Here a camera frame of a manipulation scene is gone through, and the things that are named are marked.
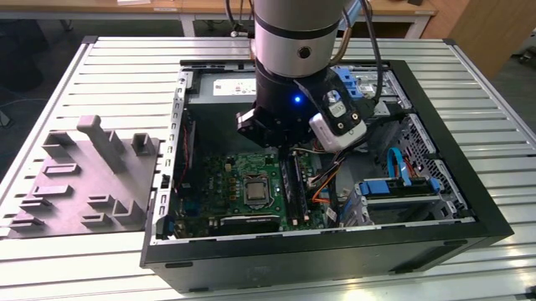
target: aluminum table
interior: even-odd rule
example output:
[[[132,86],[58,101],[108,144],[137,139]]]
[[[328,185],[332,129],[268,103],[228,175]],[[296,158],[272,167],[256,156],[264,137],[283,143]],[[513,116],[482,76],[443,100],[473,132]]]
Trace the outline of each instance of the aluminum table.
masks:
[[[0,225],[22,200],[49,130],[74,140],[80,115],[101,116],[118,138],[147,132],[167,148],[179,60],[247,59],[247,40],[97,38],[86,40],[0,185]],[[406,60],[514,235],[422,273],[195,294],[201,299],[522,300],[536,285],[536,136],[454,45],[380,40],[382,57]],[[372,59],[352,40],[346,58]],[[0,228],[0,237],[6,228]],[[0,240],[0,300],[168,300],[187,298],[137,267],[143,232]]]

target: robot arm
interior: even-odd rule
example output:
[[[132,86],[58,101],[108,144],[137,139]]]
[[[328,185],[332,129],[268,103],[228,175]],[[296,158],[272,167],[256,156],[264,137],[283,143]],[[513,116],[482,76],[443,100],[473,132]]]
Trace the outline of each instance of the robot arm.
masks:
[[[256,100],[237,122],[239,133],[263,147],[287,149],[315,136],[334,152],[366,132],[360,112],[330,69],[344,4],[344,0],[253,2]]]

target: wooden desk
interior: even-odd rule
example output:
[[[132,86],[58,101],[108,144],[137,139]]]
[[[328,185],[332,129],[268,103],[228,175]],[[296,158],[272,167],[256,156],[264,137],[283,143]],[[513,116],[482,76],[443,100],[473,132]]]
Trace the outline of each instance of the wooden desk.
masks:
[[[117,5],[116,0],[0,0],[0,11],[72,12],[72,13],[172,13],[180,1],[152,0],[151,4]]]
[[[437,13],[429,0],[421,6],[403,1],[371,0],[374,22],[410,23],[406,38],[419,38],[429,17]],[[239,13],[239,0],[231,0],[232,13]],[[249,13],[243,1],[243,15]],[[227,19],[223,0],[152,0],[151,4],[118,6],[116,0],[0,0],[4,19],[176,19],[184,36],[195,36],[195,20]]]
[[[223,0],[183,0],[181,2],[183,13],[220,14],[225,12]],[[413,16],[415,14],[433,16],[437,13],[437,9],[427,0],[421,6],[414,6],[407,1],[401,0],[371,0],[370,3],[374,16]],[[240,0],[231,0],[229,4],[231,12],[237,14]],[[243,0],[243,12],[249,13],[247,0]]]
[[[195,20],[227,19],[223,0],[183,0],[181,2],[180,20],[183,22],[183,28],[191,28],[188,34],[192,34],[192,36],[195,35],[193,25],[187,24],[188,22],[192,23]],[[237,18],[240,0],[231,0],[229,4],[231,12]],[[414,6],[406,1],[371,0],[371,8],[374,22],[410,23],[411,25],[405,38],[414,39],[421,37],[429,18],[437,13],[437,9],[427,0],[425,0],[421,6]],[[244,19],[247,19],[249,12],[249,4],[248,1],[244,0],[241,9]],[[359,16],[358,21],[364,21],[362,16]]]

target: desk leg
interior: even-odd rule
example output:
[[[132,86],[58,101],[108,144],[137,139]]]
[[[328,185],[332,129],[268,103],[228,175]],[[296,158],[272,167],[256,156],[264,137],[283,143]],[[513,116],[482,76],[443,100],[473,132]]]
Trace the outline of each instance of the desk leg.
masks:
[[[195,17],[192,14],[180,14],[184,36],[195,36],[193,20]]]
[[[405,34],[406,39],[419,39],[421,34],[426,28],[426,24],[429,21],[429,16],[417,16],[410,27],[407,33]]]

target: green circuit board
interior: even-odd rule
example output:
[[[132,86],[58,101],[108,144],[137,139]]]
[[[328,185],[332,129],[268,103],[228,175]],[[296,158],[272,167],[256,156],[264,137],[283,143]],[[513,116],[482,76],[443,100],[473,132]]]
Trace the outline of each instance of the green circuit board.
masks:
[[[299,158],[299,168],[304,178],[314,174],[307,154]],[[307,223],[288,223],[279,163],[272,154],[229,154],[203,158],[200,183],[197,204],[189,204],[197,207],[197,214],[184,219],[192,237],[208,236],[207,219],[224,216],[276,215],[280,217],[279,231],[323,228],[319,208],[310,211]],[[255,190],[255,187],[263,187],[267,193]],[[259,197],[253,204],[248,201],[251,194]]]

